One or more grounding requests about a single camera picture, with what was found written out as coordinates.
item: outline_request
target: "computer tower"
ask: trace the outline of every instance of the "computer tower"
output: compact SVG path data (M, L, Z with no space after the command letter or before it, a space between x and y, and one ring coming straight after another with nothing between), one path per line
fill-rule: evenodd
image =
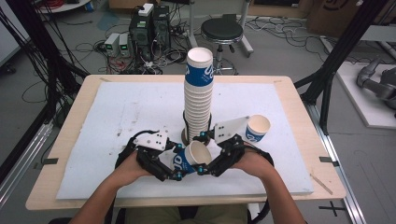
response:
M137 60L152 61L152 55L156 48L152 15L139 16L134 14L129 26L129 32L134 47L134 56Z
M169 6L156 6L153 12L155 40L161 50L171 48Z

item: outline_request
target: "robotic hand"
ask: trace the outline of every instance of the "robotic hand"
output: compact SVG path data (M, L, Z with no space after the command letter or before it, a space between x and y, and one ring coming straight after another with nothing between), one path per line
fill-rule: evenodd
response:
M210 139L214 139L215 131L201 132L200 136L193 137L193 140L208 144ZM220 154L208 165L198 164L193 166L198 175L220 176L234 164L239 162L244 156L246 149L253 150L267 159L273 166L274 161L271 155L257 147L245 142L239 134L218 143L221 147Z
M137 138L140 134L149 133L145 138ZM119 154L116 168L134 151L137 150L137 162L149 173L159 180L181 180L185 174L182 171L172 171L165 166L159 156L166 150L173 149L175 152L183 149L182 145L169 140L166 133L160 131L142 131L129 139L125 149Z
M240 135L235 133L238 127L244 126L247 119L248 117L223 121L216 124L213 130L200 132L199 136L192 138L192 140L200 141L205 145L213 139L221 148L220 154L209 164L196 164L192 166L198 175L222 175L226 170L239 162L245 154L245 150L252 150L259 153L274 165L274 161L269 153L245 142ZM140 137L143 133L148 133L148 135ZM171 170L159 158L163 152L171 149L175 153L178 153L184 148L181 144L170 141L165 132L142 131L128 141L127 146L117 159L116 168L131 153L137 150L137 161L143 169L161 181L165 179L179 181L187 174L187 171Z

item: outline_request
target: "white paper cup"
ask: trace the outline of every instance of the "white paper cup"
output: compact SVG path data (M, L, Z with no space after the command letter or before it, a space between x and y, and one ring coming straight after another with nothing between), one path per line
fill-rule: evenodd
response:
M262 115L253 115L247 122L246 137L253 143L260 142L271 128L271 122Z
M212 81L211 83L207 84L206 86L197 87L197 86L191 85L186 79L184 79L184 90L190 91L193 93L201 93L201 94L208 93L213 90L213 85L214 85L214 82Z
M189 130L192 132L203 132L207 130L207 122L188 122Z
M188 174L194 173L195 170L191 167L196 164L209 164L212 162L207 147L198 141L191 141L191 143L182 151L176 154L171 161L171 169L183 170Z
M192 123L198 123L198 122L204 122L204 121L208 122L210 119L210 114L200 116L200 117L186 115L185 118L186 118L187 122L192 122Z
M208 95L199 95L199 94L191 94L187 91L184 92L184 98L188 99L193 102L204 102L204 101L211 101L212 100L212 93Z
M210 118L210 108L208 108L206 111L192 111L188 108L185 108L184 110L184 117L186 119L204 119L208 120Z
M213 54L205 48L193 48L187 53L186 81L194 87L213 83Z
M204 116L210 113L210 105L193 106L193 105L185 104L184 110L188 111L189 114L191 115L195 115L195 117Z
M185 105L188 105L190 108L198 109L198 110L203 110L204 108L209 108L212 105L212 101L192 101L192 100L186 100L184 101Z

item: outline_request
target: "chair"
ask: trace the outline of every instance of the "chair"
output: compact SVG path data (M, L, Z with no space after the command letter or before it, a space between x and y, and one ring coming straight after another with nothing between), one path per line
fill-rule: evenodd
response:
M232 70L232 75L237 75L236 68L229 60L222 57L223 45L229 45L230 51L234 53L231 44L241 41L244 36L244 29L235 20L229 19L227 16L222 18L214 18L204 21L201 26L202 37L212 43L219 44L215 61L214 61L214 74L223 75L222 71Z

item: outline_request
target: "black metal pole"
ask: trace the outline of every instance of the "black metal pole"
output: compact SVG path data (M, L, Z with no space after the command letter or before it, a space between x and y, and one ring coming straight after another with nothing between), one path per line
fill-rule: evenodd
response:
M320 94L326 91L322 98L322 109L320 110L319 122L320 127L326 134L328 134L326 126L332 79L338 68L344 62L344 59L361 40L361 37L387 2L388 0L365 0L320 69L313 75L303 78L294 84L296 88L299 88L311 82L306 92L301 95L302 100L311 105L314 105Z

